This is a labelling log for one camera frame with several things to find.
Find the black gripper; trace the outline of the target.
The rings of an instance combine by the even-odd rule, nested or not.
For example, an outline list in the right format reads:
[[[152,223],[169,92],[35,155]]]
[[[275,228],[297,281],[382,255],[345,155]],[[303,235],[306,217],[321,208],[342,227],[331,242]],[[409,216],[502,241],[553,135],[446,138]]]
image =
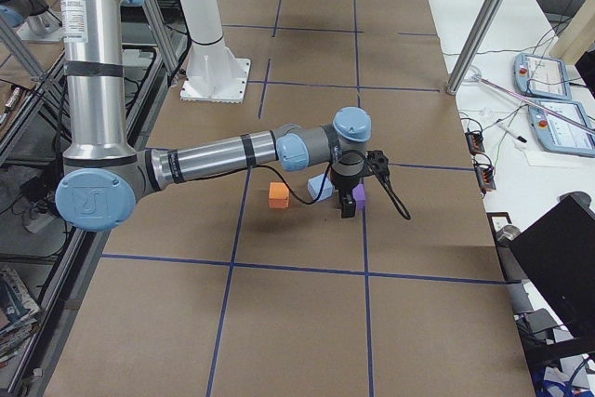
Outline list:
[[[354,218],[357,201],[352,195],[353,189],[360,183],[360,179],[367,176],[367,169],[351,175],[343,175],[334,168],[331,169],[330,179],[335,189],[340,193],[340,214],[342,218]]]

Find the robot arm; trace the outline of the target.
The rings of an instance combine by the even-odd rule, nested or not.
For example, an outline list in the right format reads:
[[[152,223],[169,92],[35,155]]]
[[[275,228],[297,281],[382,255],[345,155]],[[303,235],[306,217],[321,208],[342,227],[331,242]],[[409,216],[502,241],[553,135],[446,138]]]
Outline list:
[[[215,179],[279,162],[286,171],[325,165],[340,193],[343,218],[351,192],[369,172],[372,121],[358,107],[326,125],[284,125],[188,149],[150,146],[128,127],[122,7],[125,0],[60,0],[71,143],[55,190],[62,219],[87,232],[112,230],[144,197],[172,184]]]

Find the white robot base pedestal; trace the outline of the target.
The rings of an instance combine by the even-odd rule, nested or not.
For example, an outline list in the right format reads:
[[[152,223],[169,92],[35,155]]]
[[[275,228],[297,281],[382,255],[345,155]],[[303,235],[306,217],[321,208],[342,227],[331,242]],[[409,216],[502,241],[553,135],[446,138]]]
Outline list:
[[[240,103],[251,60],[239,59],[227,47],[217,0],[179,0],[191,48],[181,97],[192,101]]]

